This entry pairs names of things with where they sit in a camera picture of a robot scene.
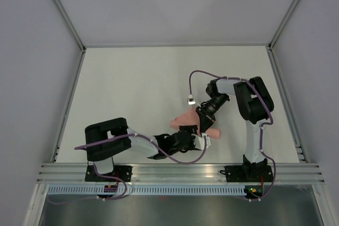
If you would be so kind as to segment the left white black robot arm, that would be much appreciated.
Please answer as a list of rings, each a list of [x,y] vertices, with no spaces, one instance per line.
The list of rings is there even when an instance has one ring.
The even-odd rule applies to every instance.
[[[180,127],[173,134],[146,136],[128,126],[123,117],[99,122],[85,128],[87,160],[96,167],[99,178],[109,182],[115,177],[113,157],[127,150],[141,152],[151,160],[163,160],[176,153],[205,147],[203,138],[197,135],[197,126]]]

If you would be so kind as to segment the pink cloth napkin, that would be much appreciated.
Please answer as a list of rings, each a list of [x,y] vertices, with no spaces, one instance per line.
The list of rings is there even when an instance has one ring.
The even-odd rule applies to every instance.
[[[200,134],[199,117],[198,117],[198,114],[196,113],[195,109],[188,110],[184,114],[176,117],[170,123],[170,127],[172,129],[176,129],[176,130],[178,130],[180,126],[188,126],[188,125],[196,125],[198,127],[198,134]],[[213,139],[220,139],[221,130],[210,127],[206,131],[206,134]]]

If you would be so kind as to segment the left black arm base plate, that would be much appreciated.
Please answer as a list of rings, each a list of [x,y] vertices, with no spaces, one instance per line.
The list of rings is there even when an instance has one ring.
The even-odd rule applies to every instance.
[[[114,167],[113,172],[102,174],[104,177],[101,177],[95,173],[94,166],[87,166],[85,173],[85,181],[86,182],[116,182],[116,179],[112,179],[111,177],[116,177],[124,182],[130,182],[132,176],[132,167],[126,165],[117,165]]]

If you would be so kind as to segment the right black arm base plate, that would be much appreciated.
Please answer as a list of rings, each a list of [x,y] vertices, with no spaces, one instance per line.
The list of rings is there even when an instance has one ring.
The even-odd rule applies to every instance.
[[[273,181],[273,172],[270,166],[261,169],[225,166],[219,173],[225,176],[228,183],[269,183]]]

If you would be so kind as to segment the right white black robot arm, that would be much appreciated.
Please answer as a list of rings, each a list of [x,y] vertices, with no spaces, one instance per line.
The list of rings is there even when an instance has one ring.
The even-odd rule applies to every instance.
[[[272,176],[268,157],[263,152],[264,127],[273,124],[273,100],[261,77],[245,79],[217,78],[206,88],[210,97],[196,108],[200,133],[206,132],[216,121],[216,112],[234,95],[241,117],[246,122],[246,149],[243,155],[242,176],[248,181],[260,175]]]

